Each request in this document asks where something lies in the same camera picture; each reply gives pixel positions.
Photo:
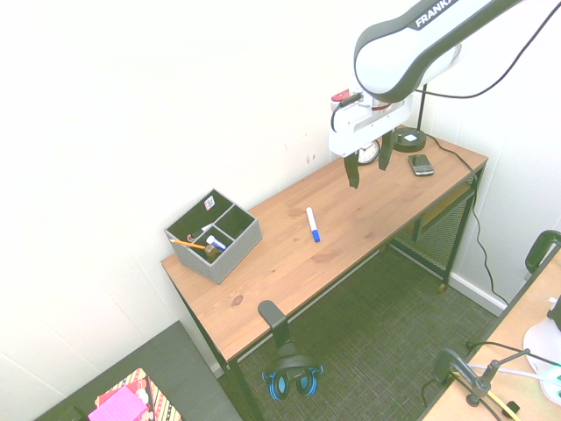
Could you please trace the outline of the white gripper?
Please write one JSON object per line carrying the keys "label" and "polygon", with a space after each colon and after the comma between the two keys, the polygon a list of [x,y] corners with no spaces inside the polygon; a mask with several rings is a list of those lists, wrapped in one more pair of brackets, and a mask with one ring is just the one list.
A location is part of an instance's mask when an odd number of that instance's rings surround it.
{"label": "white gripper", "polygon": [[383,103],[368,93],[337,93],[330,100],[329,149],[344,157],[349,185],[359,187],[360,148],[382,135],[379,169],[385,171],[394,150],[393,129],[404,123],[413,110],[413,96],[398,103]]}

